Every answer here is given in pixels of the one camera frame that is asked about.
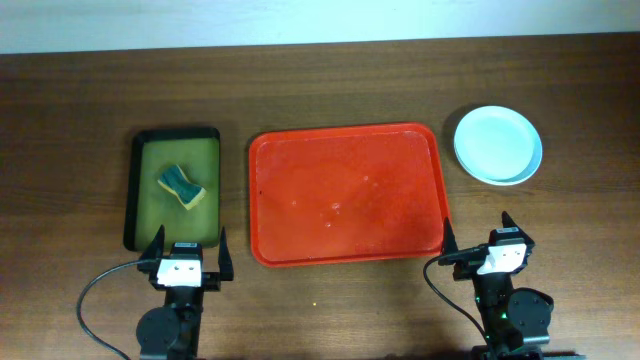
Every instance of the red tray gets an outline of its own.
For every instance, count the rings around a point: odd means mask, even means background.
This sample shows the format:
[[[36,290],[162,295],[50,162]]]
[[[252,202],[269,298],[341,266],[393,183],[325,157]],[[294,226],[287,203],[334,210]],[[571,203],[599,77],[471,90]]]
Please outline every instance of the red tray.
[[[449,206],[417,123],[262,134],[249,149],[251,250],[285,267],[439,254]]]

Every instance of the black cable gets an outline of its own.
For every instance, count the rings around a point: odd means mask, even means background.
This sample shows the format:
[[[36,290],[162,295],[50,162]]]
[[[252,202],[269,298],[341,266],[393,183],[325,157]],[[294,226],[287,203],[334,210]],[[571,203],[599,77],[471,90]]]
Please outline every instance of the black cable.
[[[460,306],[456,305],[453,303],[453,301],[449,300],[449,298],[447,298],[446,296],[444,296],[440,290],[438,290],[436,288],[435,285],[433,285],[433,283],[431,282],[431,280],[429,280],[429,276],[427,275],[427,269],[429,268],[429,266],[439,260],[446,260],[449,257],[452,256],[457,256],[460,255],[460,253],[462,251],[459,252],[455,252],[455,253],[451,253],[451,254],[446,254],[446,255],[440,255],[440,256],[436,256],[433,259],[430,259],[429,261],[427,261],[426,264],[424,264],[424,269],[422,270],[422,274],[424,275],[424,279],[427,281],[427,284],[429,284],[429,287],[431,288],[431,290],[433,290],[433,292],[436,293],[436,295],[438,295],[442,300],[444,300],[444,302],[446,302],[447,304],[449,304],[452,308],[458,310],[459,313],[461,313],[462,315],[466,316],[467,319],[469,319],[473,325],[476,326],[476,328],[478,329],[478,331],[480,331],[480,334],[482,334],[482,339],[487,343],[487,346],[489,347],[489,351],[492,352],[491,350],[491,345],[489,344],[489,341],[487,339],[487,334],[484,332],[484,330],[482,329],[482,326],[480,326],[480,324],[478,323],[478,321],[476,319],[473,318],[473,316],[471,316],[471,314],[469,314],[468,312],[466,312],[463,308],[461,308]]]
[[[78,297],[78,303],[76,304],[76,316],[78,317],[78,322],[80,323],[80,327],[82,328],[82,330],[84,330],[85,333],[87,333],[87,335],[89,335],[89,337],[91,339],[93,339],[95,342],[97,342],[98,344],[106,347],[107,349],[113,351],[116,355],[118,355],[119,357],[125,359],[125,360],[131,360],[130,357],[127,356],[127,354],[125,354],[124,352],[122,352],[121,350],[119,350],[118,348],[116,348],[113,345],[108,344],[107,342],[105,342],[104,340],[100,339],[98,336],[96,336],[96,334],[94,334],[91,330],[89,330],[89,328],[87,327],[87,324],[85,324],[84,320],[82,319],[82,301],[84,300],[84,297],[87,295],[87,293],[89,292],[89,289],[91,289],[91,287],[93,285],[95,285],[98,281],[102,280],[102,278],[104,278],[105,276],[116,272],[118,270],[133,266],[133,265],[138,265],[138,264],[147,264],[147,263],[152,263],[152,262],[157,262],[157,260],[152,260],[152,259],[146,259],[146,260],[136,260],[136,261],[131,261],[128,263],[124,263],[121,265],[118,265],[116,267],[113,267],[105,272],[103,272],[102,274],[98,275],[95,279],[91,280],[91,282],[85,286],[85,288],[82,290],[82,292],[80,293],[80,297]]]

